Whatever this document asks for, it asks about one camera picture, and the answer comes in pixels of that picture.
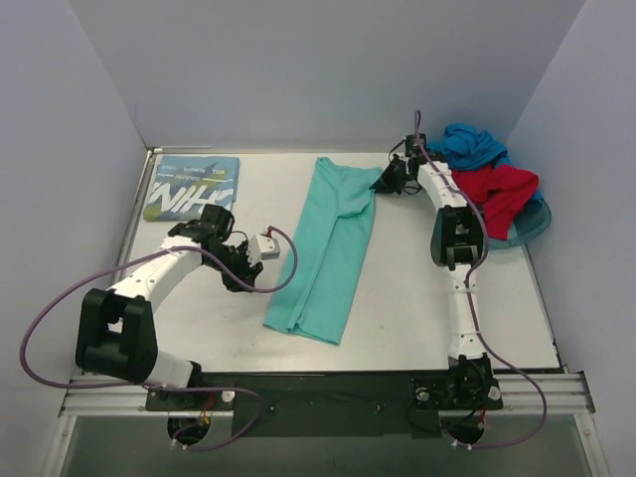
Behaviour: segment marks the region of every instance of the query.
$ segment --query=turquoise towel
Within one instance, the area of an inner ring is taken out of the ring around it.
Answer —
[[[369,187],[381,168],[337,166],[316,160],[294,235],[296,276],[271,298],[265,326],[340,344],[374,225],[376,196]],[[290,253],[279,283],[289,275]]]

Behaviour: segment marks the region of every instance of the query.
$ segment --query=wall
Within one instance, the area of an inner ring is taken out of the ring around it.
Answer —
[[[555,218],[533,264],[572,371],[585,370],[612,475],[634,475],[636,3],[588,0],[515,127]]]
[[[63,392],[31,382],[18,346],[68,284],[113,264],[145,150],[64,0],[7,0],[0,15],[0,474],[40,475]],[[60,306],[29,349],[71,375],[80,313]]]
[[[583,0],[71,0],[147,144],[378,151],[506,137]]]

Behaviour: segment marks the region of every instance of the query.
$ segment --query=white table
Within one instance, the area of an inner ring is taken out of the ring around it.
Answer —
[[[276,225],[292,235],[321,155],[342,165],[387,165],[386,154],[241,154],[235,230],[252,235]],[[434,219],[423,192],[377,197],[374,231],[340,346],[265,328],[269,295],[229,293],[216,271],[200,267],[156,313],[159,348],[196,361],[207,372],[446,369],[444,280],[429,253]],[[154,251],[173,226],[142,220],[131,257]],[[239,241],[239,235],[232,240]],[[287,253],[284,240],[281,245]],[[265,262],[257,285],[273,286],[282,262]],[[478,271],[478,289],[484,335],[495,350],[521,368],[559,366],[523,249],[491,252]]]

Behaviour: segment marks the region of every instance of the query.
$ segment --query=purple cable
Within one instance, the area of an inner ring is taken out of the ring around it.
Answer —
[[[67,290],[63,291],[58,296],[56,296],[47,306],[44,307],[44,309],[40,313],[38,313],[38,316],[36,316],[35,320],[33,320],[33,323],[31,323],[31,325],[25,332],[24,337],[22,338],[22,343],[20,343],[20,365],[22,366],[22,369],[33,381],[36,381],[40,383],[41,385],[48,386],[50,388],[57,388],[59,390],[93,390],[98,388],[116,388],[119,386],[134,386],[133,383],[127,383],[127,382],[96,383],[92,385],[82,385],[77,383],[75,384],[56,383],[54,381],[49,381],[46,378],[43,378],[40,375],[38,375],[35,371],[33,371],[33,369],[31,368],[31,366],[29,365],[27,361],[27,345],[29,344],[29,340],[31,339],[31,336],[36,331],[36,328],[38,327],[38,325],[40,325],[40,323],[45,318],[45,316],[47,316],[51,312],[51,310],[53,310],[62,300],[64,300],[67,296],[69,296],[71,293],[76,291],[78,288],[82,288],[84,285],[91,283],[92,281],[97,280],[98,278],[109,276],[117,271],[125,270],[126,268],[130,266],[134,266],[140,263],[144,263],[146,261],[150,261],[154,258],[157,258],[158,256],[165,255],[167,253],[172,253],[174,251],[186,250],[186,251],[195,251],[197,253],[200,253],[204,257],[213,261],[232,280],[234,280],[236,283],[238,283],[239,285],[241,285],[244,289],[248,291],[252,291],[254,293],[273,293],[275,291],[278,291],[281,288],[284,288],[285,286],[287,286],[287,284],[291,281],[291,279],[296,274],[296,268],[298,267],[298,250],[296,249],[296,245],[294,244],[291,237],[285,232],[283,232],[281,229],[270,226],[269,230],[276,232],[277,234],[280,234],[285,240],[287,240],[287,242],[289,243],[289,246],[291,247],[291,251],[294,254],[294,264],[291,268],[291,272],[289,273],[289,276],[285,279],[285,281],[283,281],[278,286],[274,286],[273,288],[256,288],[256,287],[250,286],[244,281],[242,281],[240,278],[238,278],[236,275],[234,275],[232,271],[229,270],[218,258],[216,258],[211,253],[209,253],[206,250],[203,250],[202,248],[198,246],[179,245],[179,246],[173,246],[169,249],[158,250],[158,251],[155,251],[154,253],[150,253],[149,255],[145,255],[140,258],[136,258],[132,261],[129,261],[127,263],[123,263],[119,266],[116,266],[115,268],[111,268],[110,270],[104,270],[104,271],[99,271],[98,273],[94,273],[93,275],[88,276],[84,278],[83,280],[80,280],[78,283],[76,283],[75,285],[72,285]]]
[[[227,438],[223,442],[219,442],[219,443],[216,443],[216,444],[207,445],[207,446],[198,446],[198,447],[194,447],[194,446],[191,446],[191,445],[186,445],[184,447],[184,450],[188,450],[188,451],[192,451],[192,452],[208,452],[210,450],[217,450],[217,449],[220,449],[221,447],[225,447],[226,445],[232,444],[239,437],[241,437],[248,430],[251,429],[251,427],[254,425],[254,423],[257,420],[260,419],[260,417],[262,416],[262,412],[263,412],[262,397],[258,393],[254,392],[252,390],[248,390],[246,388],[218,388],[218,387],[213,387],[213,388],[176,388],[176,389],[162,388],[162,390],[170,391],[171,393],[191,393],[191,392],[220,393],[220,392],[223,392],[223,391],[234,391],[235,393],[243,393],[244,395],[254,396],[255,398],[258,399],[258,403],[259,403],[258,411],[254,413],[254,415],[251,417],[251,419],[241,429],[239,429],[236,434],[234,434],[231,437]],[[173,441],[176,440],[186,430],[192,429],[194,427],[197,427],[198,425],[199,425],[198,423],[195,423],[195,424],[186,425],[185,427],[180,428],[179,430],[177,430],[172,435]]]
[[[541,429],[543,429],[544,425],[546,425],[546,420],[548,420],[548,400],[546,399],[546,394],[544,393],[544,390],[542,390],[541,387],[539,386],[539,383],[537,383],[537,381],[535,381],[526,372],[524,372],[520,368],[517,368],[515,365],[513,365],[509,361],[502,358],[499,354],[497,354],[491,348],[491,346],[486,342],[486,339],[484,338],[483,333],[481,332],[481,326],[479,325],[479,319],[477,318],[477,310],[475,310],[475,303],[473,301],[472,292],[470,291],[470,276],[486,260],[486,256],[488,256],[488,232],[486,230],[486,224],[484,222],[484,219],[481,217],[479,209],[477,209],[477,206],[473,203],[473,201],[471,201],[470,198],[463,191],[460,191],[459,189],[455,189],[450,186],[450,183],[448,182],[448,179],[446,179],[446,176],[441,173],[437,165],[433,162],[433,160],[430,158],[430,156],[426,152],[426,149],[424,148],[424,145],[422,144],[421,138],[419,137],[420,121],[421,121],[421,112],[418,109],[415,111],[414,134],[415,134],[415,140],[417,141],[417,145],[419,146],[419,150],[423,154],[424,159],[426,159],[426,162],[428,163],[428,165],[430,165],[430,167],[432,167],[433,170],[437,174],[439,174],[439,177],[441,177],[441,180],[444,182],[448,190],[454,194],[459,194],[466,201],[466,204],[468,204],[468,207],[470,207],[470,209],[475,214],[475,217],[477,218],[477,221],[479,222],[479,227],[481,228],[482,233],[484,235],[483,253],[481,257],[470,267],[470,269],[466,273],[466,277],[464,278],[464,286],[468,290],[468,292],[466,293],[466,296],[468,297],[468,305],[470,307],[470,314],[472,315],[472,318],[473,318],[473,323],[475,325],[475,331],[477,332],[477,337],[479,338],[479,341],[484,346],[486,351],[490,355],[492,355],[493,358],[495,358],[497,361],[502,363],[504,366],[508,367],[513,372],[522,376],[526,381],[528,381],[531,385],[533,385],[533,387],[535,387],[535,389],[539,393],[539,396],[541,397],[541,401],[543,405],[543,412],[542,412],[542,416],[541,416],[541,420],[539,421],[539,424],[537,424],[537,426],[533,430],[528,432],[526,435],[519,437],[517,439],[508,440],[505,442],[475,444],[470,447],[472,449],[496,449],[496,448],[510,447],[512,445],[521,444],[523,442],[526,442],[531,437],[535,436]],[[462,447],[468,447],[468,444],[465,444],[464,442],[457,441],[457,443],[461,445]]]

